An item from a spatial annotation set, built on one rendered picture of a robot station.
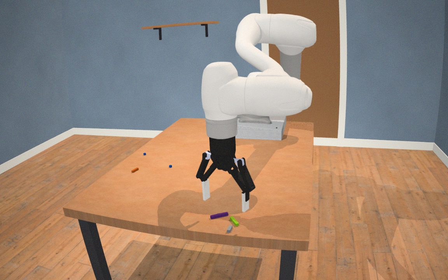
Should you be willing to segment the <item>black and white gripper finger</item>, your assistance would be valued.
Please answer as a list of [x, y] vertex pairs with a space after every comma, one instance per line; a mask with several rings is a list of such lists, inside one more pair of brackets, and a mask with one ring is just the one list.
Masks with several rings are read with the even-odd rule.
[[[213, 164], [210, 165], [209, 169], [206, 171], [208, 162], [210, 160], [210, 151], [206, 151], [202, 154], [201, 164], [199, 166], [196, 177], [201, 179], [201, 186], [203, 190], [203, 200], [207, 200], [210, 198], [210, 187], [209, 187], [209, 177], [216, 170], [216, 165], [219, 163], [219, 160], [216, 159]], [[206, 173], [205, 173], [206, 171]], [[205, 174], [204, 174], [205, 173]]]
[[249, 193], [252, 190], [256, 189], [256, 186], [254, 185], [251, 175], [247, 169], [245, 158], [234, 158], [234, 162], [237, 165], [234, 164], [233, 170], [231, 170], [226, 161], [222, 161], [222, 165], [223, 167], [225, 167], [228, 173], [232, 175], [232, 177], [235, 179], [235, 182], [238, 183], [238, 186], [243, 191], [242, 211], [245, 212], [249, 209]]

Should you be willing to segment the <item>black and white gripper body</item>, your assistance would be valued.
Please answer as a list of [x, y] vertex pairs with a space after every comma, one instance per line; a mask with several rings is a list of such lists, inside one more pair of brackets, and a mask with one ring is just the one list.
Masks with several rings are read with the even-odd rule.
[[[222, 165], [222, 161], [226, 161], [230, 168], [235, 164], [235, 136], [227, 139], [209, 138], [210, 142], [210, 159], [214, 162], [216, 159], [219, 163], [216, 165], [218, 170], [226, 171]], [[216, 155], [216, 156], [215, 156]]]

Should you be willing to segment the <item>purple rod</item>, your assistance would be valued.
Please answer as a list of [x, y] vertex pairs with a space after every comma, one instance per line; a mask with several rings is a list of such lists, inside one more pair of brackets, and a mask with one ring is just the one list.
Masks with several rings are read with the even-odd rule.
[[216, 219], [216, 218], [225, 217], [225, 216], [229, 216], [229, 213], [228, 212], [224, 212], [224, 213], [220, 213], [220, 214], [210, 215], [210, 218], [211, 219]]

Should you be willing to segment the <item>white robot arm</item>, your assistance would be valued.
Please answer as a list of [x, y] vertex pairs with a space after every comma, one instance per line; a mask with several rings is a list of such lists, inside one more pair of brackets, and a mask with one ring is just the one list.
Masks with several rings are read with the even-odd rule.
[[[235, 49], [261, 72], [238, 77], [231, 62], [206, 66], [201, 80], [201, 102], [209, 138], [238, 134], [240, 123], [271, 124], [269, 116], [290, 116], [311, 106], [312, 91], [300, 80], [301, 52], [316, 43], [316, 24], [291, 14], [249, 14], [238, 25]], [[280, 65], [257, 49], [275, 44]], [[309, 92], [309, 94], [308, 94]]]

